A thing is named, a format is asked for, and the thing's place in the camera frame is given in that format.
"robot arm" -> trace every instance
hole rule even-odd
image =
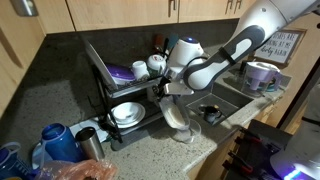
[[[211,87],[215,79],[230,66],[296,18],[315,11],[319,4],[320,0],[257,0],[240,18],[234,35],[218,52],[204,63],[192,65],[184,71],[184,84],[192,90]],[[175,63],[170,61],[169,57],[169,68],[172,68],[170,64]]]

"kitchen sink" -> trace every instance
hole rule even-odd
[[[239,109],[250,103],[253,99],[238,92],[227,88],[221,84],[214,83],[211,92],[195,92],[195,94],[185,97],[185,102],[191,102],[186,104],[186,107],[192,110],[198,116],[203,118],[204,106],[218,106],[222,112],[220,118],[216,118],[211,125],[221,123],[223,120],[230,117]]]

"sign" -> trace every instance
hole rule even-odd
[[[254,56],[276,63],[288,63],[303,33],[297,30],[278,31],[255,51]]]

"thermos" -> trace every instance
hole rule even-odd
[[[20,147],[18,142],[0,147],[0,179],[31,179],[31,167],[18,156]]]
[[[53,160],[80,162],[84,160],[84,154],[79,143],[76,142],[70,128],[59,123],[50,124],[42,131],[42,149]]]

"kitchen counter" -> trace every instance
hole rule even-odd
[[[228,83],[233,78],[231,72],[223,73],[216,82],[237,90]],[[199,122],[202,128],[201,135],[193,143],[183,144],[171,139],[173,129],[168,126],[120,151],[112,151],[110,143],[103,143],[106,159],[118,167],[116,179],[188,179],[190,169],[214,152],[239,126],[250,123],[265,107],[279,100],[283,93],[284,90],[278,90],[255,98],[216,126],[209,125],[189,110],[190,118]]]

